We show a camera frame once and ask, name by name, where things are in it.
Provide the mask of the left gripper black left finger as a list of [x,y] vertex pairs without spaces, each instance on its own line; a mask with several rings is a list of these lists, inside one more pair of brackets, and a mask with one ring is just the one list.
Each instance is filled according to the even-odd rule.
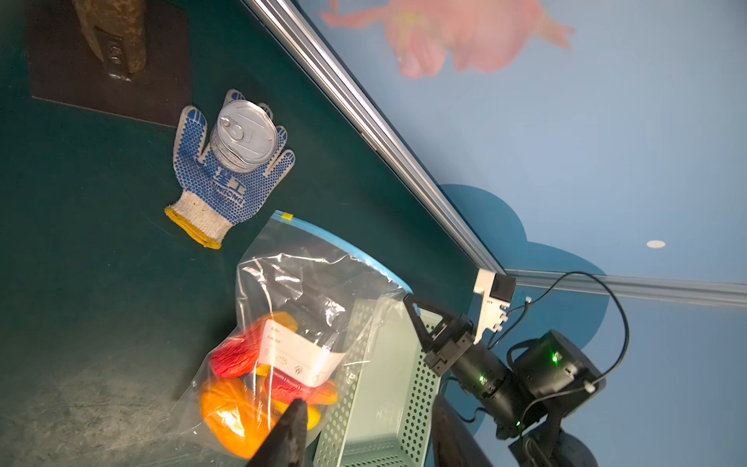
[[247,467],[303,467],[308,421],[307,403],[294,400]]

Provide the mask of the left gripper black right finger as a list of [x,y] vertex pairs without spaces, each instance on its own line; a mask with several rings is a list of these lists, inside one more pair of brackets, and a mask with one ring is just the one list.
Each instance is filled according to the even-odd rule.
[[436,467],[492,467],[454,408],[442,395],[434,399],[431,438]]

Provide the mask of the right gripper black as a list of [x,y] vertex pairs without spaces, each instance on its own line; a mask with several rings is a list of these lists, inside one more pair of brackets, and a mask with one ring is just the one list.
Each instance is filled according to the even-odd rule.
[[439,377],[450,373],[493,417],[498,438],[519,436],[528,391],[497,355],[474,341],[472,322],[412,294],[404,297],[404,305],[429,369]]

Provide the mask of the red yellow mango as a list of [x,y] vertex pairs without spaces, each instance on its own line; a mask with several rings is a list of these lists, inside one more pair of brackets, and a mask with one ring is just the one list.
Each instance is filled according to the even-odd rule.
[[338,402],[338,389],[332,381],[310,387],[281,372],[274,372],[266,377],[265,391],[270,399],[286,405],[296,399],[303,399],[314,406],[329,406]]

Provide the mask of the large orange mango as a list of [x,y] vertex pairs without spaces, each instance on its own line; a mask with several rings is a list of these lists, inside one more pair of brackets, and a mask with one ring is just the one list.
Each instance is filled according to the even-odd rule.
[[274,429],[268,398],[241,379],[210,379],[200,389],[200,415],[232,455],[249,459]]

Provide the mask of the red orange mango top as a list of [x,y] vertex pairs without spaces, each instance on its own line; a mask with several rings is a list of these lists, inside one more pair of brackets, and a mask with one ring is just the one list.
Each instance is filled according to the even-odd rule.
[[218,379],[234,379],[247,374],[266,377],[270,373],[270,365],[261,365],[258,359],[262,344],[262,330],[270,319],[293,332],[298,331],[297,320],[289,313],[280,311],[280,313],[266,314],[243,332],[227,338],[218,346],[209,358],[212,376]]

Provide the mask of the clear zip-top bag blue zipper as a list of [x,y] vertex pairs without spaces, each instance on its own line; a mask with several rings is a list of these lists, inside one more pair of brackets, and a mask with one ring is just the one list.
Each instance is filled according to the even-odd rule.
[[[402,278],[360,248],[278,211],[237,265],[237,325],[227,338],[243,332],[266,314],[289,313],[297,320],[298,331],[268,320],[262,330],[258,363],[270,365],[268,376],[281,372],[310,387],[332,381],[338,389],[336,375],[344,360],[375,321],[371,311],[354,311],[356,304],[382,298],[402,300],[409,292],[410,287]],[[231,455],[200,415],[200,389],[210,379],[218,379],[209,367],[209,358],[218,346],[206,355],[179,399],[174,410],[175,427],[194,442]],[[247,374],[235,379],[263,393],[277,421],[281,418],[265,391],[266,377]],[[307,430],[309,440],[318,441],[327,413],[337,403],[315,406],[321,412],[321,420],[313,430]]]

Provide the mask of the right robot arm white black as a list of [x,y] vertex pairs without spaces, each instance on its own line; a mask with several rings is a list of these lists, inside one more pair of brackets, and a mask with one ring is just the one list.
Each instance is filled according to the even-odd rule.
[[601,371],[562,334],[519,342],[519,357],[500,359],[475,342],[472,322],[408,295],[404,305],[437,376],[451,375],[510,441],[521,466],[595,466],[591,450],[562,428],[564,418],[605,387]]

